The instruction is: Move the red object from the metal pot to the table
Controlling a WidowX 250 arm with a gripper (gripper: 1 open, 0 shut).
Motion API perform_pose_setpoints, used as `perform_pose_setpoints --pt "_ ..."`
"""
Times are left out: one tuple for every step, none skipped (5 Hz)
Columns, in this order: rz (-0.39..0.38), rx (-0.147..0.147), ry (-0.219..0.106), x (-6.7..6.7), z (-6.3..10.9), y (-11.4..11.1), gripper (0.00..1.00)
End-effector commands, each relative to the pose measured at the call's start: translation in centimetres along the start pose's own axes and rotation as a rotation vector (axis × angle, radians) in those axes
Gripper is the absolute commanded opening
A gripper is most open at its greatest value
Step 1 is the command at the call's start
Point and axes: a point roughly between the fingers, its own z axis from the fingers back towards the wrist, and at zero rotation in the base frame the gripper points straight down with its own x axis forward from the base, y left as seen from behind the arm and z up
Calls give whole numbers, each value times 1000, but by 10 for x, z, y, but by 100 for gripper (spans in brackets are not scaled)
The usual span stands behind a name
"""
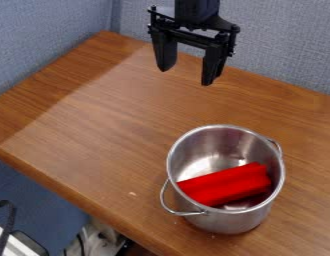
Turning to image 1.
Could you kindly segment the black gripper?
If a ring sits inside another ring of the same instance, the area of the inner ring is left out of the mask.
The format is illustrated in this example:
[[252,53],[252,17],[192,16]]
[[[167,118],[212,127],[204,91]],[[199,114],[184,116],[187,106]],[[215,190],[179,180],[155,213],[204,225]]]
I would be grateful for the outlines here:
[[221,75],[227,56],[233,55],[240,27],[219,15],[220,0],[175,0],[172,7],[148,8],[156,64],[161,72],[177,61],[177,44],[205,50],[201,85],[208,86]]

